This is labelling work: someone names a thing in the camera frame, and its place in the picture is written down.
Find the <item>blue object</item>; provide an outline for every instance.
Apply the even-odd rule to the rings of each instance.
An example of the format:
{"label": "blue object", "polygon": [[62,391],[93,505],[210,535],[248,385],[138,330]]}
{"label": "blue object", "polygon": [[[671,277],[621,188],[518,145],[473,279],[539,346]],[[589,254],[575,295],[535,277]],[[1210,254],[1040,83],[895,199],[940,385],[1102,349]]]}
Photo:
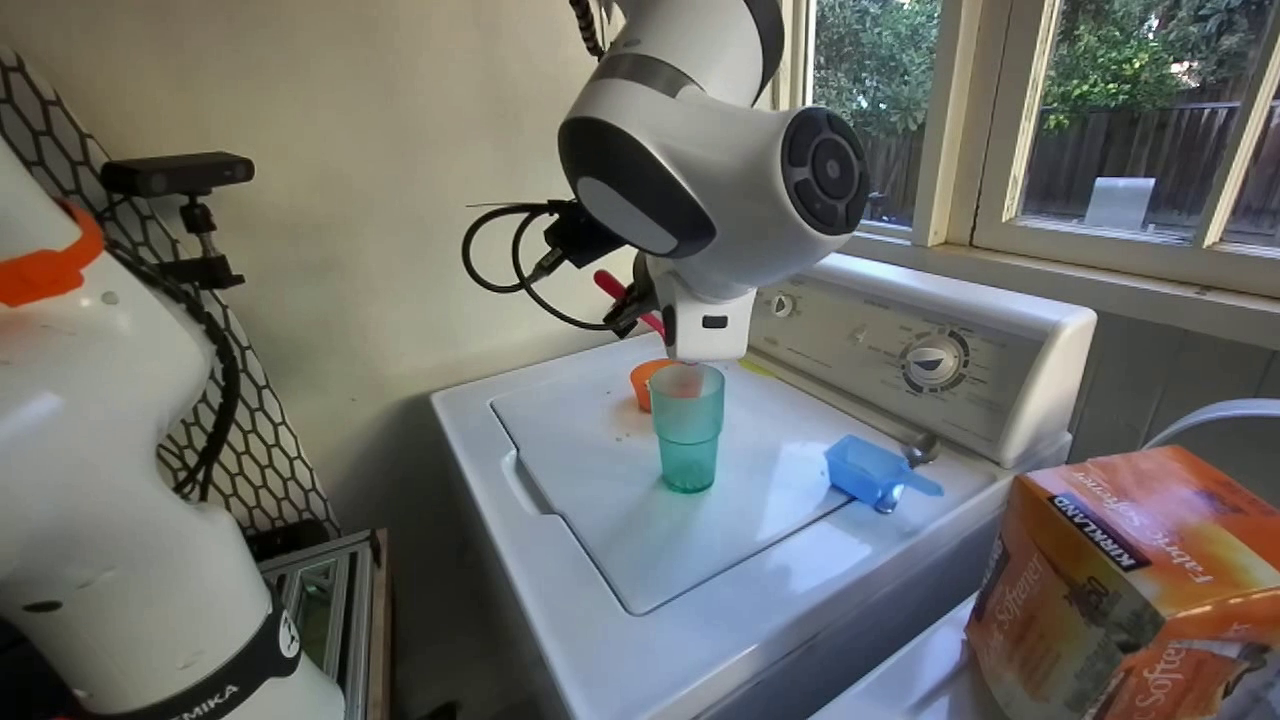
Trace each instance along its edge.
{"label": "blue object", "polygon": [[906,488],[925,497],[946,493],[940,483],[916,475],[900,451],[859,435],[843,435],[830,450],[830,475],[843,497],[871,505],[881,517],[895,511]]}

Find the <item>black mesh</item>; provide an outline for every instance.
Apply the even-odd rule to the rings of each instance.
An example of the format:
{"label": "black mesh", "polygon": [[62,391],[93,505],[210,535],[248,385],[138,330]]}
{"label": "black mesh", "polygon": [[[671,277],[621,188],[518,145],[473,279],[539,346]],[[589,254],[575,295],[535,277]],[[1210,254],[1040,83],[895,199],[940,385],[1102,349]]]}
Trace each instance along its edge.
{"label": "black mesh", "polygon": [[[67,106],[9,50],[0,50],[0,137],[53,197],[81,197],[107,234],[113,248],[146,260],[175,260],[181,242],[139,199],[113,199],[102,184],[105,149],[74,121]],[[245,330],[217,294],[200,294],[204,310],[224,326],[241,356],[238,427],[212,471],[210,500],[219,500],[245,532],[267,532],[319,521],[337,532],[327,497],[308,465],[267,373],[259,370]],[[195,407],[161,443],[161,468],[175,483],[200,455],[219,403],[212,373]]]}

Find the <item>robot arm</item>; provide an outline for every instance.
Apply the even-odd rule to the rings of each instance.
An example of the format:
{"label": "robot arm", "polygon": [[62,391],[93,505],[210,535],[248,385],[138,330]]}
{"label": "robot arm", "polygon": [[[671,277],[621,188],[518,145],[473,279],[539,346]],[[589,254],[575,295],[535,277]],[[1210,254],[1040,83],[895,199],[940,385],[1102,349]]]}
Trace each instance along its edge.
{"label": "robot arm", "polygon": [[564,176],[643,254],[618,314],[666,310],[675,356],[744,356],[754,294],[859,226],[859,145],[836,112],[754,107],[782,66],[778,0],[628,0],[626,18],[559,124]]}

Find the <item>wooden fence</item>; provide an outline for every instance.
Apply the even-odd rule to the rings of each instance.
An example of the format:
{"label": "wooden fence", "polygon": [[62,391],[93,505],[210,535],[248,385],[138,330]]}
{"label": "wooden fence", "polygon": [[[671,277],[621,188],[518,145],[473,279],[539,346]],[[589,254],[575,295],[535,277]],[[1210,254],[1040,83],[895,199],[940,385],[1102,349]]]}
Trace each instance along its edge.
{"label": "wooden fence", "polygon": [[[1040,129],[1024,208],[1036,215],[1080,220],[1095,176],[1158,176],[1150,220],[1193,230],[1210,199],[1217,163],[1240,106],[1181,106],[1153,112],[1093,112],[1073,129]],[[919,137],[868,140],[876,182],[871,220],[907,220],[916,204]],[[1238,234],[1280,234],[1280,101],[1268,112],[1253,156]]]}

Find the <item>orange object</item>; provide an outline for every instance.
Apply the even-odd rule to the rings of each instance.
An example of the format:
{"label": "orange object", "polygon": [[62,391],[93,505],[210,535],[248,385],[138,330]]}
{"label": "orange object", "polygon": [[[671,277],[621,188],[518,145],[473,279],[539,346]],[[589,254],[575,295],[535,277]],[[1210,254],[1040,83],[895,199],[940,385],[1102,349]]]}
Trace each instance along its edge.
{"label": "orange object", "polygon": [[0,260],[0,304],[19,310],[83,283],[81,272],[105,254],[105,230],[81,204],[67,204],[67,213],[81,226],[67,248]]}
{"label": "orange object", "polygon": [[647,360],[633,370],[637,407],[647,412],[647,380],[675,360]]}
{"label": "orange object", "polygon": [[1027,471],[968,647],[1007,717],[1217,717],[1280,647],[1280,511],[1186,450]]}

